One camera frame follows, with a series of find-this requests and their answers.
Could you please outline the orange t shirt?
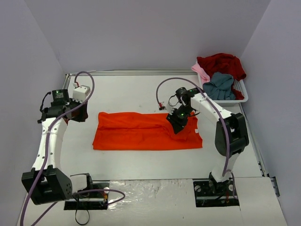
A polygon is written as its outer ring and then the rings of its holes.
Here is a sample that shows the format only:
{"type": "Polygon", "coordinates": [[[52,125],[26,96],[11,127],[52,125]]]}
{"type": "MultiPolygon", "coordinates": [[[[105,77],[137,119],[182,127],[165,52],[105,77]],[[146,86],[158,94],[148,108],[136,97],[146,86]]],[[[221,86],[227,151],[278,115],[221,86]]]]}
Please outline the orange t shirt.
{"type": "Polygon", "coordinates": [[[166,117],[166,113],[100,112],[93,149],[170,151],[203,147],[196,117],[189,118],[178,134],[174,133],[166,117]]]}

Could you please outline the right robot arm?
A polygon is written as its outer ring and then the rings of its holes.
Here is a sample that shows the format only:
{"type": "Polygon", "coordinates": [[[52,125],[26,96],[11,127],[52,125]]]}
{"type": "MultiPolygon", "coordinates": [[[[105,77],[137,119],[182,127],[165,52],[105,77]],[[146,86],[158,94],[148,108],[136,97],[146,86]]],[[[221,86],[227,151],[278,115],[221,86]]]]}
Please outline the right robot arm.
{"type": "Polygon", "coordinates": [[[187,90],[179,88],[174,95],[180,106],[168,105],[166,119],[171,124],[175,134],[182,132],[188,124],[188,119],[196,112],[196,117],[205,117],[215,126],[214,145],[220,158],[209,174],[209,190],[220,194],[225,190],[225,181],[231,178],[234,163],[238,156],[249,145],[246,121],[241,113],[232,113],[197,88],[187,90]]]}

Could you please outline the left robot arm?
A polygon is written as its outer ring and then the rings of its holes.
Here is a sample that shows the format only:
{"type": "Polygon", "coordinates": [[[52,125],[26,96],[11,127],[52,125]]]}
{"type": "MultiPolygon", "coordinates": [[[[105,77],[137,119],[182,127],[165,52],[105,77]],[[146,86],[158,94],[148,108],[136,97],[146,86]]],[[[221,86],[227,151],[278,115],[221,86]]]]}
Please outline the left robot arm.
{"type": "Polygon", "coordinates": [[[68,122],[84,122],[88,118],[88,86],[74,88],[72,96],[67,89],[50,92],[49,107],[40,107],[42,135],[36,160],[31,171],[22,174],[22,184],[35,205],[65,201],[71,198],[72,182],[60,166],[63,137],[68,122]]]}

